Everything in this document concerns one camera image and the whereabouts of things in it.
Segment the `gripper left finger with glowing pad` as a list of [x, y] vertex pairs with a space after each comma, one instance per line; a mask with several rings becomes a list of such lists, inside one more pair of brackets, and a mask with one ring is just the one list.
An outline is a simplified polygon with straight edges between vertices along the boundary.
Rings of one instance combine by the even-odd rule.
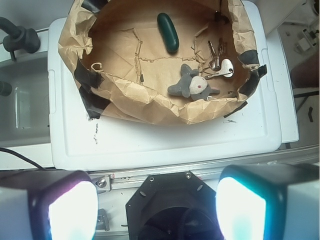
[[2, 240], [91, 240], [97, 218], [97, 189], [84, 171], [0, 173]]

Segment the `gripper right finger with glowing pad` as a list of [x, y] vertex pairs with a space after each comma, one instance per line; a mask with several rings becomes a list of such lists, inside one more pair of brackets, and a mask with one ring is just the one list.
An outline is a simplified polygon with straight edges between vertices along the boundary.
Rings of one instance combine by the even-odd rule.
[[320, 167], [229, 165], [221, 172], [215, 205], [226, 240], [318, 240]]

